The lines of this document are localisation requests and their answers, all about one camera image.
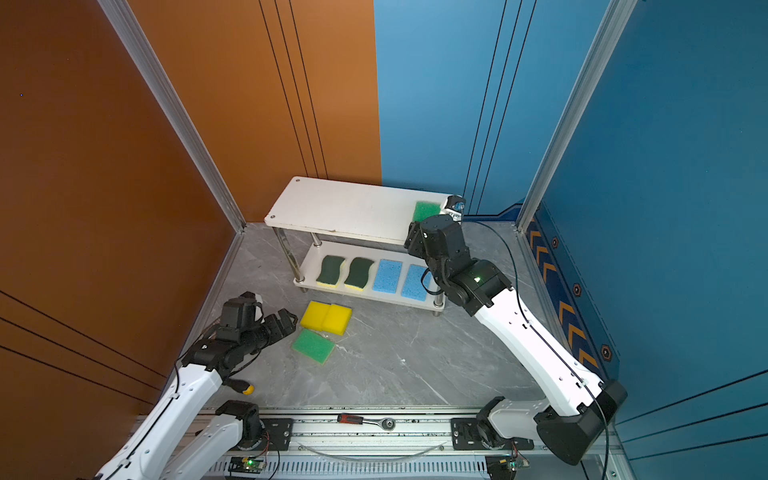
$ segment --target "orange chevron arrow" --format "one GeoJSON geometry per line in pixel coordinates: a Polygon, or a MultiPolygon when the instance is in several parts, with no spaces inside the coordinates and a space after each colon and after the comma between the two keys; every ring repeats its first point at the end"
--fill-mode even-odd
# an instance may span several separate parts
{"type": "Polygon", "coordinates": [[[561,325],[563,324],[563,310],[567,310],[567,311],[573,313],[574,315],[576,315],[576,312],[574,312],[574,309],[573,309],[572,306],[570,306],[567,303],[561,301],[560,302],[560,324],[561,325]]]}
{"type": "Polygon", "coordinates": [[[574,346],[574,333],[576,335],[579,335],[581,338],[585,340],[587,339],[587,337],[584,336],[584,332],[581,331],[581,329],[576,328],[573,324],[568,325],[568,345],[570,345],[571,348],[573,348],[574,346]]]}
{"type": "Polygon", "coordinates": [[[553,272],[557,272],[557,270],[554,268],[554,265],[551,263],[544,262],[544,283],[547,283],[547,270],[552,270],[553,272]]]}
{"type": "Polygon", "coordinates": [[[533,237],[540,237],[541,232],[531,232],[531,250],[533,250],[533,237]]]}
{"type": "Polygon", "coordinates": [[[581,363],[582,365],[584,365],[584,361],[585,361],[585,360],[587,360],[589,363],[591,363],[592,365],[594,365],[594,367],[595,367],[596,369],[599,369],[599,368],[600,368],[600,367],[598,366],[598,361],[597,361],[597,360],[593,359],[593,358],[592,358],[592,356],[591,356],[589,353],[586,353],[584,350],[582,350],[582,349],[579,349],[579,350],[578,350],[578,361],[579,361],[579,363],[581,363]]]}
{"type": "Polygon", "coordinates": [[[541,252],[549,253],[547,247],[536,247],[536,265],[541,265],[541,252]]]}

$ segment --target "lower shelf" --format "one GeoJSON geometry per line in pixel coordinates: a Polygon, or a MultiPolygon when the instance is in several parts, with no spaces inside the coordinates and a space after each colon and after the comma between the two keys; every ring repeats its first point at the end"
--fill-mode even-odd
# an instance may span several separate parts
{"type": "MultiPolygon", "coordinates": [[[[414,306],[416,308],[431,310],[433,312],[442,312],[445,308],[445,301],[441,306],[435,306],[435,296],[427,293],[426,300],[419,301],[413,300],[401,296],[402,285],[406,281],[406,275],[408,274],[408,268],[411,265],[426,266],[424,260],[416,257],[411,257],[407,253],[390,252],[388,250],[379,250],[377,248],[359,247],[357,245],[349,245],[347,243],[337,243],[323,241],[323,244],[319,247],[311,246],[310,251],[306,254],[306,258],[301,264],[301,273],[304,275],[304,281],[298,283],[295,280],[293,283],[296,286],[303,288],[310,288],[313,290],[322,290],[324,292],[338,293],[340,295],[359,296],[370,300],[377,300],[379,302],[395,303],[397,305],[414,306]],[[346,261],[341,267],[341,276],[339,277],[339,284],[336,287],[318,285],[315,279],[320,275],[320,270],[323,265],[323,258],[326,255],[336,255],[338,257],[346,258],[346,261]],[[344,279],[349,273],[349,264],[355,257],[363,257],[373,260],[374,264],[371,266],[370,280],[364,290],[356,290],[344,285],[344,279]],[[400,269],[400,278],[397,283],[397,291],[394,293],[382,293],[374,292],[372,290],[373,280],[376,278],[376,271],[379,268],[380,260],[393,260],[402,262],[402,268],[400,269]]],[[[434,280],[429,281],[429,289],[436,291],[437,285],[434,280]]]]}

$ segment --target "blue wall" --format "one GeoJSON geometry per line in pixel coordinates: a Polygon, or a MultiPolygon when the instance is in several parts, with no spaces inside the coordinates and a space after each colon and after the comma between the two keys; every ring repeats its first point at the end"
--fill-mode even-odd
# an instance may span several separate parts
{"type": "Polygon", "coordinates": [[[768,2],[638,2],[545,195],[640,480],[768,475],[766,437],[658,455],[767,433],[768,407],[635,440],[768,402],[768,374],[631,419],[768,369],[767,138],[768,2]]]}
{"type": "Polygon", "coordinates": [[[472,214],[523,198],[607,4],[376,0],[382,182],[472,214]]]}

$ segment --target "blue sponge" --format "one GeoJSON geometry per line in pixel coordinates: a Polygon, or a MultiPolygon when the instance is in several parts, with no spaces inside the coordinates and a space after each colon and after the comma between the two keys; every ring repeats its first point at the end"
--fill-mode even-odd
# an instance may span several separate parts
{"type": "MultiPolygon", "coordinates": [[[[400,293],[400,295],[404,296],[405,298],[418,300],[419,302],[427,300],[427,291],[422,285],[422,275],[424,274],[425,270],[427,270],[427,267],[425,266],[411,265],[408,268],[406,282],[402,285],[402,293],[400,293]]],[[[427,273],[427,275],[424,277],[424,285],[429,285],[429,282],[431,281],[432,274],[427,273]]]]}
{"type": "Polygon", "coordinates": [[[373,291],[382,293],[396,292],[397,283],[400,281],[400,269],[402,269],[402,262],[380,260],[376,279],[373,280],[373,291]]]}

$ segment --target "yellow sponge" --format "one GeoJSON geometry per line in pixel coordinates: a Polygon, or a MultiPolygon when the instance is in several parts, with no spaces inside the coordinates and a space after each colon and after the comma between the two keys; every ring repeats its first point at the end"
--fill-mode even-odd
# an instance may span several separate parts
{"type": "Polygon", "coordinates": [[[301,326],[311,330],[322,330],[323,321],[328,314],[331,306],[327,303],[310,302],[309,306],[301,317],[301,326]]]}
{"type": "Polygon", "coordinates": [[[323,321],[323,331],[344,335],[349,319],[352,318],[352,309],[340,305],[331,305],[323,321]]]}

